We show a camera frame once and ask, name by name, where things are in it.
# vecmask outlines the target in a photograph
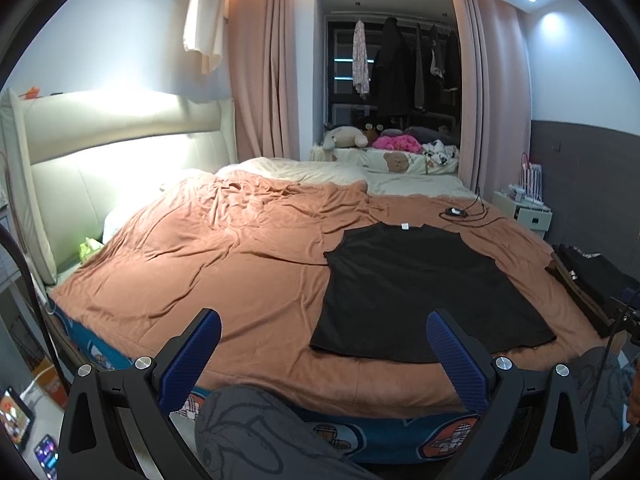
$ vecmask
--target tablet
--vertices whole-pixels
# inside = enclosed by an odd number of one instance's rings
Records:
[[[33,413],[10,386],[0,400],[0,423],[15,448],[22,452],[29,439]]]

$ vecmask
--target gray pants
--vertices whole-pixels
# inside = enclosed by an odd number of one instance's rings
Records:
[[[583,413],[604,348],[571,363]],[[628,386],[615,357],[604,370],[587,428],[591,470],[619,446]],[[249,386],[210,394],[196,420],[198,457],[214,480],[380,480],[318,437],[283,402]]]

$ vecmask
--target orange blanket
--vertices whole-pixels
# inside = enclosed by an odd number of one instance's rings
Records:
[[[383,221],[460,232],[494,258],[558,336],[508,356],[548,369],[601,344],[562,285],[545,272],[550,246],[512,219],[470,229],[438,217],[466,199],[369,196],[366,184],[302,186],[241,171],[183,181],[139,211],[52,298],[131,358],[155,355],[203,307],[222,342],[198,382],[277,392],[335,415],[410,418],[460,409],[439,364],[400,364],[313,351],[329,270],[322,255],[344,229]],[[501,214],[490,208],[485,223]]]

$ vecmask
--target smartphone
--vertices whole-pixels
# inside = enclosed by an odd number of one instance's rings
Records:
[[[43,439],[33,448],[36,459],[40,463],[47,479],[56,480],[58,473],[56,465],[58,464],[58,447],[50,435],[45,435]]]
[[[19,452],[27,444],[32,424],[33,413],[9,386],[0,400],[0,425],[4,426]]]

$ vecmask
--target bear print on bed sheet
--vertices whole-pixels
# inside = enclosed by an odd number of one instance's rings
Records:
[[[406,173],[409,169],[409,159],[400,152],[385,153],[385,160],[391,173]]]

